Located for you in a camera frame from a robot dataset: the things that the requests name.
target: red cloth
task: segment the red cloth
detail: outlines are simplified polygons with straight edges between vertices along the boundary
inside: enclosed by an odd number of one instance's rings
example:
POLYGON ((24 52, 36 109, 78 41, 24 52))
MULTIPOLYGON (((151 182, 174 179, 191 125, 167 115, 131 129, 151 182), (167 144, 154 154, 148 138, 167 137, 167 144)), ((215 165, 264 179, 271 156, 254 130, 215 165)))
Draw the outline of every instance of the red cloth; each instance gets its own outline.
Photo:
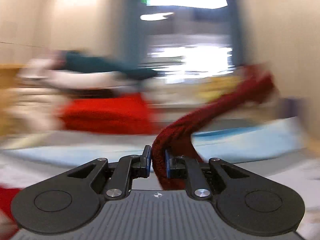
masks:
POLYGON ((246 79, 233 93, 223 95, 208 106, 200 108, 169 125, 157 136, 152 145, 152 162, 155 174, 165 190, 184 189, 181 179, 168 179, 166 175, 165 150, 174 155, 185 155, 203 162, 191 143, 192 133, 198 131, 213 118, 237 108, 246 101, 262 103, 273 91, 270 73, 259 77, 256 66, 245 67, 246 79))
POLYGON ((61 119, 66 129, 107 134, 152 134, 151 111, 139 93, 122 98, 76 99, 61 119))
MULTIPOLYGON (((7 215, 12 221, 14 221, 13 216, 11 214, 11 201, 14 196, 20 191, 18 188, 2 188, 0 187, 0 210, 7 215)), ((12 232, 2 232, 1 235, 5 234, 5 238, 1 240, 10 239, 18 231, 18 228, 12 232)))

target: triangular cutout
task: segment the triangular cutout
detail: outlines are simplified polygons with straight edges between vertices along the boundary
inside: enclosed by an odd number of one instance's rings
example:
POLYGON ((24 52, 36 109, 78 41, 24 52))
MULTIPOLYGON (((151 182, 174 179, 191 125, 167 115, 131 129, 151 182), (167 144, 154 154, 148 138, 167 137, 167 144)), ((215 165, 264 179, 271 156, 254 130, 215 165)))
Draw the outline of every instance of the triangular cutout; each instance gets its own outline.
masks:
POLYGON ((224 171, 228 174, 228 176, 232 179, 241 179, 241 178, 247 178, 248 175, 242 173, 241 171, 238 171, 235 168, 232 168, 228 165, 222 164, 221 168, 224 169, 224 171))
POLYGON ((95 168, 95 164, 91 164, 89 166, 84 167, 79 171, 75 171, 68 175, 68 177, 78 178, 78 179, 85 179, 91 173, 91 171, 95 168))

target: dark green fabric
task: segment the dark green fabric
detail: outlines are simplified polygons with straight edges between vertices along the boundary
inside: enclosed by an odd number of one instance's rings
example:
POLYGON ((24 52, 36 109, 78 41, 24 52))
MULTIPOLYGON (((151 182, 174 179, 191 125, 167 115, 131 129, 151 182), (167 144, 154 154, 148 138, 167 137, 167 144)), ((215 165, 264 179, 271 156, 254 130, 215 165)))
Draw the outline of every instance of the dark green fabric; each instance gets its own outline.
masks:
POLYGON ((87 57, 83 54, 68 51, 66 53, 66 63, 63 70, 77 71, 80 73, 98 73, 119 71, 128 78, 134 80, 144 80, 155 77, 157 72, 148 68, 138 68, 129 64, 123 64, 103 57, 87 57))

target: red garment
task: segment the red garment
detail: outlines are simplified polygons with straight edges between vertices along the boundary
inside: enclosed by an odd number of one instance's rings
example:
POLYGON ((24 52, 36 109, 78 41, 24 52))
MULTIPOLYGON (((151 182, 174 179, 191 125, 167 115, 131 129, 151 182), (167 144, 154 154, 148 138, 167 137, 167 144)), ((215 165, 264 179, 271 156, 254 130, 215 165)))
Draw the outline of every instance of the red garment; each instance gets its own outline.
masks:
POLYGON ((152 134, 151 111, 139 93, 122 98, 76 99, 64 109, 66 129, 108 134, 152 134))
MULTIPOLYGON (((18 188, 2 188, 0 187, 0 210, 9 217, 12 222, 14 221, 11 214, 11 201, 14 196, 20 191, 18 188)), ((4 236, 1 240, 10 239, 18 231, 18 227, 11 232, 0 232, 0 235, 4 236)))
POLYGON ((246 79, 233 93, 223 95, 208 106, 200 108, 169 125, 157 136, 152 145, 154 172, 165 190, 184 189, 182 179, 168 179, 166 175, 165 150, 174 155, 185 155, 203 162, 191 143, 191 135, 213 118, 237 108, 246 101, 262 103, 273 91, 271 74, 258 77, 256 66, 247 66, 246 79))

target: fluorescent light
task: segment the fluorescent light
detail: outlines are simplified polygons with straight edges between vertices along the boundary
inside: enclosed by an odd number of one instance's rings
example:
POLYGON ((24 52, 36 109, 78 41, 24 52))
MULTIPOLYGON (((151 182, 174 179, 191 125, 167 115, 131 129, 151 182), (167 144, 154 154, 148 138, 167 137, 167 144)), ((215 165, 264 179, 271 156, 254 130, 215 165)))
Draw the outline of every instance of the fluorescent light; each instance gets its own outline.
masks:
POLYGON ((173 13, 154 13, 154 14, 143 14, 140 16, 140 19, 143 21, 159 21, 167 19, 167 17, 164 17, 166 15, 170 15, 173 13))
POLYGON ((227 0, 147 0, 147 6, 184 6, 217 9, 227 5, 227 0))

